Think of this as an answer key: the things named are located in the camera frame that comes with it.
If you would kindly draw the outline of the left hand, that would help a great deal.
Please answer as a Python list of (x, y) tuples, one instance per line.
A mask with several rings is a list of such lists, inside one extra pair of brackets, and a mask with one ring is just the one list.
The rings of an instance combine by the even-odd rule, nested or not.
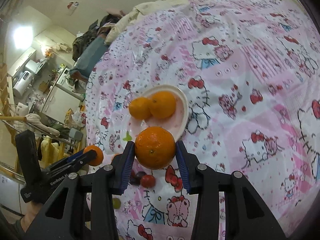
[(40, 209), (43, 207), (42, 203), (37, 203), (37, 202), (29, 202), (27, 204), (27, 211), (24, 215), (24, 217), (21, 218), (21, 227), (24, 232), (26, 232), (33, 222), (34, 218), (37, 216), (39, 213)]

